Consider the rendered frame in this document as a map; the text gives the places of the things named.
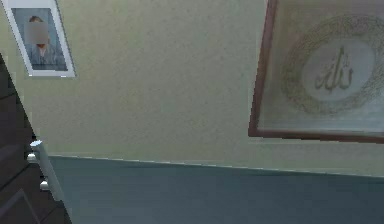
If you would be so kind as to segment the brown framed calligraphy picture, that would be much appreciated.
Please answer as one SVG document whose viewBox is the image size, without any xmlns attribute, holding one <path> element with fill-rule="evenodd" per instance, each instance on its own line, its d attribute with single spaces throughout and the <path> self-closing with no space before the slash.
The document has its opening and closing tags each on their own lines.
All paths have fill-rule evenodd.
<svg viewBox="0 0 384 224">
<path fill-rule="evenodd" d="M 268 0 L 248 134 L 384 144 L 384 0 Z"/>
</svg>

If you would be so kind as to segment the white framed portrait picture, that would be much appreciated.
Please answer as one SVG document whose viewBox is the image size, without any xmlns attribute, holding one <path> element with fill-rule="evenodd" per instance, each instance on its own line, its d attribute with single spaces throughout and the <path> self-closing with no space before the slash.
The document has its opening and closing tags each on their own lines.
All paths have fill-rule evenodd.
<svg viewBox="0 0 384 224">
<path fill-rule="evenodd" d="M 74 77 L 57 0 L 1 0 L 28 75 Z"/>
</svg>

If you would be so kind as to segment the dark brown room door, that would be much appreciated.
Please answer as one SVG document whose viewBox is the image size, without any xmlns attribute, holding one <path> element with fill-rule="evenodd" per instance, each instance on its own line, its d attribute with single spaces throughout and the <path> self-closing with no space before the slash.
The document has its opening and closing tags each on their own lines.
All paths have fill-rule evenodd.
<svg viewBox="0 0 384 224">
<path fill-rule="evenodd" d="M 0 224 L 72 224 L 30 144 L 35 133 L 0 54 Z"/>
</svg>

